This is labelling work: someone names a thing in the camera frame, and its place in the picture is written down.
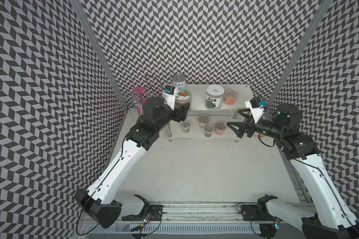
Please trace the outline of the small yellow-label seed cup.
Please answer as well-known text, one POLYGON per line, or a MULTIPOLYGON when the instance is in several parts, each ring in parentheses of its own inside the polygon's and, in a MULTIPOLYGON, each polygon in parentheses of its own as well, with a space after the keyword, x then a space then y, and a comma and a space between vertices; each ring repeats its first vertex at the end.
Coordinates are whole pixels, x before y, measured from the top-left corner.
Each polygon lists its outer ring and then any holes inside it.
POLYGON ((183 133, 189 133, 190 127, 191 123, 188 120, 181 123, 181 130, 183 133))

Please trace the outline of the tomato-lid seed jar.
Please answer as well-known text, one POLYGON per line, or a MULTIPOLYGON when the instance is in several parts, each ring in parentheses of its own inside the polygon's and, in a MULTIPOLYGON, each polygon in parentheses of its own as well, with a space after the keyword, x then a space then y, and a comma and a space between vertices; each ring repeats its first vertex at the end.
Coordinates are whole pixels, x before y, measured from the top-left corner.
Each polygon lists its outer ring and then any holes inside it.
POLYGON ((188 106, 188 113, 191 111, 191 92, 186 89, 179 89, 176 94, 175 108, 188 106))

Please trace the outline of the large orange seed tub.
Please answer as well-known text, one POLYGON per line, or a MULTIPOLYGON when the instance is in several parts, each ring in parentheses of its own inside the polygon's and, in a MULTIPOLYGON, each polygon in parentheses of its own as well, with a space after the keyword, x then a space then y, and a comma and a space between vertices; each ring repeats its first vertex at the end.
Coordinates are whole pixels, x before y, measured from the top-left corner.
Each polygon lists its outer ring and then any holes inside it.
POLYGON ((234 105, 239 95, 239 91, 235 88, 225 88, 223 95, 223 103, 226 105, 234 105))

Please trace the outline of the small black-red seed cup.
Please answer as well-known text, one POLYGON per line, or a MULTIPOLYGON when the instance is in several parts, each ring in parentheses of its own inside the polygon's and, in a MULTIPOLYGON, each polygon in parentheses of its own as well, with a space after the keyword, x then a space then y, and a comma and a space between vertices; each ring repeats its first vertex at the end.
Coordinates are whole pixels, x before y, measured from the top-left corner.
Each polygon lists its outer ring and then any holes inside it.
POLYGON ((211 137, 214 132, 214 126, 210 123, 205 124, 203 127, 203 134, 205 137, 211 137))

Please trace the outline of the silver pull-tab tin can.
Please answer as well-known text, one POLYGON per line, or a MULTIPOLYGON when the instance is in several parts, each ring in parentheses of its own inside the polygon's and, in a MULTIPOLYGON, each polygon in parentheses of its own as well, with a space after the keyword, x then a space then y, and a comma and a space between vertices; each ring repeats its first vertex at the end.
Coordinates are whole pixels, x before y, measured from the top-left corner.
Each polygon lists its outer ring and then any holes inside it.
POLYGON ((184 74, 175 74, 172 77, 172 81, 175 87, 177 87, 179 90, 180 89, 186 89, 186 75, 184 74))

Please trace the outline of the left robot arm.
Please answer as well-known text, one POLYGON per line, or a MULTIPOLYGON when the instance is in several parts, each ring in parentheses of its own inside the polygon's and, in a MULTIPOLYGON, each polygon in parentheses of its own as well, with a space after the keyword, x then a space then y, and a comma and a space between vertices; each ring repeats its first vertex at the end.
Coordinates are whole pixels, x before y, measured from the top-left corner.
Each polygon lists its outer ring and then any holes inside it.
POLYGON ((171 121, 186 120, 189 105, 171 107, 162 97, 151 97, 143 104, 144 113, 125 135, 120 151, 104 172, 87 189, 78 189, 74 199, 81 211, 102 228, 114 224, 122 213, 122 203, 115 196, 127 174, 159 138, 171 121))

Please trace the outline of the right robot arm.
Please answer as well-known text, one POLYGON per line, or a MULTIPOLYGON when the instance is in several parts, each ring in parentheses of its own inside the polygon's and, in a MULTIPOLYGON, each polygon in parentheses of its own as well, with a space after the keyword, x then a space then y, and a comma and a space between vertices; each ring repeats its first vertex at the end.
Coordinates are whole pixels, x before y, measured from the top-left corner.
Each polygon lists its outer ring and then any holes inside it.
POLYGON ((284 221, 302 232, 307 239, 359 239, 359 219, 349 209, 330 178, 314 140, 300 131, 302 112, 292 104, 280 104, 270 119, 264 108, 247 102, 238 113, 244 122, 227 122, 237 137, 255 133, 273 139, 273 145, 285 155, 303 180, 316 212, 302 211, 265 195, 257 200, 257 218, 272 220, 267 232, 275 232, 284 221))

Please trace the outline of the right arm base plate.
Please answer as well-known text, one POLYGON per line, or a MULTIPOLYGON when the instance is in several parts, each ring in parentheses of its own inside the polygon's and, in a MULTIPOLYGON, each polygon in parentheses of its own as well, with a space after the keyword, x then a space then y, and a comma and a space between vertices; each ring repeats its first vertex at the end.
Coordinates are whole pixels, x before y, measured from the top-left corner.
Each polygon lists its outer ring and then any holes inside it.
POLYGON ((268 213, 261 213, 260 210, 257 209, 256 205, 241 204, 239 205, 239 210, 245 222, 261 221, 274 223, 276 220, 279 222, 282 221, 280 219, 276 219, 268 213))

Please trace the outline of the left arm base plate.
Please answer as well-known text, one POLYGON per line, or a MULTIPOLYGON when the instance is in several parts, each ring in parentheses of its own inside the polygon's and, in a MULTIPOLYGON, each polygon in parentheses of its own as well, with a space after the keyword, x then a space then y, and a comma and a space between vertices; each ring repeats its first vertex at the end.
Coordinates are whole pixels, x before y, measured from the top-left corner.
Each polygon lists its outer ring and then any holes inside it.
POLYGON ((161 204, 144 206, 139 214, 124 216, 122 217, 122 221, 142 222, 149 213, 152 213, 150 221, 160 221, 162 218, 163 207, 164 206, 161 204))

